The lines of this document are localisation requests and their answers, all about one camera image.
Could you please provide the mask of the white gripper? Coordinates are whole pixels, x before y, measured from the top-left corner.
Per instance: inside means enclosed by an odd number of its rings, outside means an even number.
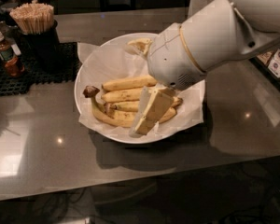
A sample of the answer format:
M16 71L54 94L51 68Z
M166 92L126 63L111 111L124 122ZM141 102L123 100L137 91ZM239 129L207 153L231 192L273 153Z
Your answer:
M129 130L130 137L139 138L147 135L169 110L174 102L173 89L186 90L204 80L206 73L194 63L178 23L158 34L153 42L151 38L137 38L129 41L124 49L143 58L147 56L149 74L166 86L142 89L138 111Z

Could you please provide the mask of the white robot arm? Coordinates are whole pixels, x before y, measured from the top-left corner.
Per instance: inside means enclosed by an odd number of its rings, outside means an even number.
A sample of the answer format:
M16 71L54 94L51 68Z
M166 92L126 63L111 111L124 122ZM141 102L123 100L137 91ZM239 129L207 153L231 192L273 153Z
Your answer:
M154 38L126 45L147 60L157 80L144 88L130 136L152 130L183 91L229 61L250 59L280 48L280 0L214 0L182 23L174 23Z

